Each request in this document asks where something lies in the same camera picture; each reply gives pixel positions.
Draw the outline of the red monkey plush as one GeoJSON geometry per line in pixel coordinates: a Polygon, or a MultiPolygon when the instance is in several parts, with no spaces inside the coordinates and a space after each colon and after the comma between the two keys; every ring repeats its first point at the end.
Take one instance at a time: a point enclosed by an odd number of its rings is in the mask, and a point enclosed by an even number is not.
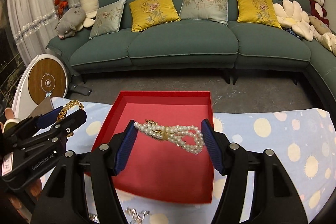
{"type": "Polygon", "coordinates": [[[310,8],[311,8],[311,15],[318,18],[328,27],[330,26],[329,20],[326,18],[327,11],[324,8],[325,0],[309,0],[310,8]]]}

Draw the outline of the grey-green cushion right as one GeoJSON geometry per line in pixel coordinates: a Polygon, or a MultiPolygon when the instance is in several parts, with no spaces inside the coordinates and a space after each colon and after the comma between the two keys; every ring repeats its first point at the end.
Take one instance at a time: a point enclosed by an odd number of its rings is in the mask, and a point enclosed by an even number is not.
{"type": "Polygon", "coordinates": [[[228,24],[228,0],[183,0],[181,19],[204,19],[228,24]]]}

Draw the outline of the yellow cushion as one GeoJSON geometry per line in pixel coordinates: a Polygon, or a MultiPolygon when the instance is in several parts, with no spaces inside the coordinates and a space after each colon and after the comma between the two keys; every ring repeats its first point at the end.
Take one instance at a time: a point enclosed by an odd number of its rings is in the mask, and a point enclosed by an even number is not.
{"type": "Polygon", "coordinates": [[[282,29],[272,0],[237,0],[239,23],[258,23],[282,29]]]}
{"type": "Polygon", "coordinates": [[[129,7],[132,32],[141,32],[152,26],[181,20],[173,0],[135,0],[130,2],[129,7]]]}

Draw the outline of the beige small cushion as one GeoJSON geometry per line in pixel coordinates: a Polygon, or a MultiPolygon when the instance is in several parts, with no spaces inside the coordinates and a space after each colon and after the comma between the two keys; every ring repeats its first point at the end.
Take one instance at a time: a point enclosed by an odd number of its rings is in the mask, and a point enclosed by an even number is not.
{"type": "Polygon", "coordinates": [[[328,28],[328,26],[324,24],[316,16],[310,15],[309,19],[310,19],[311,25],[314,26],[314,28],[320,35],[324,35],[325,33],[331,33],[331,30],[328,28]]]}

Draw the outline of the white flower cushion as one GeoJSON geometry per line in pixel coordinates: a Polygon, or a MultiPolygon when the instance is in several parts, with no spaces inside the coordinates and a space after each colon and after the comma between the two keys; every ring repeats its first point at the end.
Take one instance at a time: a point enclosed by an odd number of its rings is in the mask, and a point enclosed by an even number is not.
{"type": "Polygon", "coordinates": [[[310,29],[309,16],[297,1],[282,0],[282,5],[274,3],[273,8],[280,26],[291,28],[298,36],[312,41],[313,31],[310,29]]]}

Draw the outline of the yellow cushion right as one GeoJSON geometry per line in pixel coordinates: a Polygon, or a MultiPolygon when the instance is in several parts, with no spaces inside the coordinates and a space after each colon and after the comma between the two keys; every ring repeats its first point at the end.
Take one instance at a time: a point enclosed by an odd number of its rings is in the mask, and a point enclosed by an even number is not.
{"type": "Polygon", "coordinates": [[[272,0],[237,0],[239,23],[258,23],[282,29],[272,0]]]}

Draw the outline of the gold chain bangle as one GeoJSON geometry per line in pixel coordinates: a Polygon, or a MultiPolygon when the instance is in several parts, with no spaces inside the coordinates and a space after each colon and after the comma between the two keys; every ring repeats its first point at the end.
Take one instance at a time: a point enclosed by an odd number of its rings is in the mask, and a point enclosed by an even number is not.
{"type": "MultiPolygon", "coordinates": [[[[56,120],[56,125],[60,121],[62,121],[67,116],[68,111],[71,110],[72,108],[74,108],[75,106],[78,106],[79,110],[82,110],[82,111],[85,112],[84,105],[80,101],[71,100],[70,102],[66,103],[65,106],[61,109],[61,111],[60,111],[60,113],[57,117],[57,120],[56,120]]],[[[87,116],[85,116],[85,119],[83,117],[80,120],[80,125],[78,126],[78,128],[86,122],[87,116]]],[[[73,131],[67,130],[67,132],[68,132],[68,135],[67,135],[68,138],[70,138],[74,135],[73,131]]]]}

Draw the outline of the grey-green cushion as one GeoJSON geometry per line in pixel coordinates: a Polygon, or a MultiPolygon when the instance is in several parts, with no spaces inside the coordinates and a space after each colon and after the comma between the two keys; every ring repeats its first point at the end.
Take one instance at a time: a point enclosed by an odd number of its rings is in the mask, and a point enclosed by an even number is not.
{"type": "Polygon", "coordinates": [[[119,32],[125,3],[126,0],[119,0],[98,9],[89,39],[119,32]]]}
{"type": "Polygon", "coordinates": [[[228,0],[183,0],[181,19],[204,19],[228,24],[228,0]]]}

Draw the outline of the planet print blue tablecloth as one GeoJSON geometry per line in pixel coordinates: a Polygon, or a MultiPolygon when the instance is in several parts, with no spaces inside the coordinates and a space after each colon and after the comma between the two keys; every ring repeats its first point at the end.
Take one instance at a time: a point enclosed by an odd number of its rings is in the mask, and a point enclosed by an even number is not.
{"type": "MultiPolygon", "coordinates": [[[[112,105],[84,102],[86,122],[68,139],[66,148],[89,152],[112,105]]],[[[335,188],[335,129],[321,109],[275,113],[213,113],[214,129],[248,151],[272,149],[288,172],[308,221],[322,210],[335,188]]],[[[145,223],[210,223],[226,178],[214,169],[211,203],[154,200],[117,189],[123,209],[147,211],[145,223]]]]}

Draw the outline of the brown cloth pad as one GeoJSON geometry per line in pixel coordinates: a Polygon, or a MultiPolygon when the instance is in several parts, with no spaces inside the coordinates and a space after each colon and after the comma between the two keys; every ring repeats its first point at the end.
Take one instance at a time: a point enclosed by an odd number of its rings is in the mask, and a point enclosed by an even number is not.
{"type": "Polygon", "coordinates": [[[52,100],[50,97],[46,97],[38,106],[32,111],[29,117],[36,117],[39,115],[45,115],[54,109],[52,100]]]}

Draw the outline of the white exercise machine wood disc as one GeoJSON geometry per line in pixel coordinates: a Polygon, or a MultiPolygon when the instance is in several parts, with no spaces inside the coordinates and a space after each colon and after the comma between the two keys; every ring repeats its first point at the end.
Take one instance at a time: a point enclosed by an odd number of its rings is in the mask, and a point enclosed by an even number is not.
{"type": "Polygon", "coordinates": [[[46,97],[65,97],[68,84],[66,68],[57,57],[35,56],[23,72],[15,92],[14,116],[25,119],[46,97]]]}

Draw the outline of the red fish plush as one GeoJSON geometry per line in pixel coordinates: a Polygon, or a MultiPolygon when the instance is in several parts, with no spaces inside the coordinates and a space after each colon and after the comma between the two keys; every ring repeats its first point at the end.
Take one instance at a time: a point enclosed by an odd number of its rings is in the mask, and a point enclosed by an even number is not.
{"type": "Polygon", "coordinates": [[[68,2],[62,0],[54,0],[54,8],[58,19],[61,19],[68,8],[68,2]]]}

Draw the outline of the grey pig plush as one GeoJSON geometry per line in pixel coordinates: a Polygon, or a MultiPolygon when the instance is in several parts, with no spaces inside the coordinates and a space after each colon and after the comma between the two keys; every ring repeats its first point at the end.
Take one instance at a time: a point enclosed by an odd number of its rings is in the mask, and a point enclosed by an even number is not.
{"type": "Polygon", "coordinates": [[[85,11],[82,8],[70,8],[59,20],[55,30],[59,39],[69,38],[74,36],[76,32],[80,31],[84,26],[83,22],[86,18],[85,11]]]}

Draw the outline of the grey-green cushion left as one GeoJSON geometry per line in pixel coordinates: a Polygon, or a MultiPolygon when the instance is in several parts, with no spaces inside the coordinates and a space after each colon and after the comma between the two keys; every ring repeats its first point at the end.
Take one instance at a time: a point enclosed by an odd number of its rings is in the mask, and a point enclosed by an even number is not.
{"type": "Polygon", "coordinates": [[[98,9],[89,39],[119,32],[125,3],[126,0],[119,0],[98,9]]]}

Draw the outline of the white mushroom toy mirror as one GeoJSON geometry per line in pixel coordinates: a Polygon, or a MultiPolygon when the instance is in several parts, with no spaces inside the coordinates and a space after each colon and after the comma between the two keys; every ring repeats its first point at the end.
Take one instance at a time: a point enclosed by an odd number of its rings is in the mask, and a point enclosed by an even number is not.
{"type": "Polygon", "coordinates": [[[19,118],[15,118],[15,113],[10,107],[5,108],[4,114],[6,121],[5,123],[1,122],[1,131],[3,134],[6,132],[6,130],[9,130],[10,128],[14,127],[21,121],[19,118]]]}

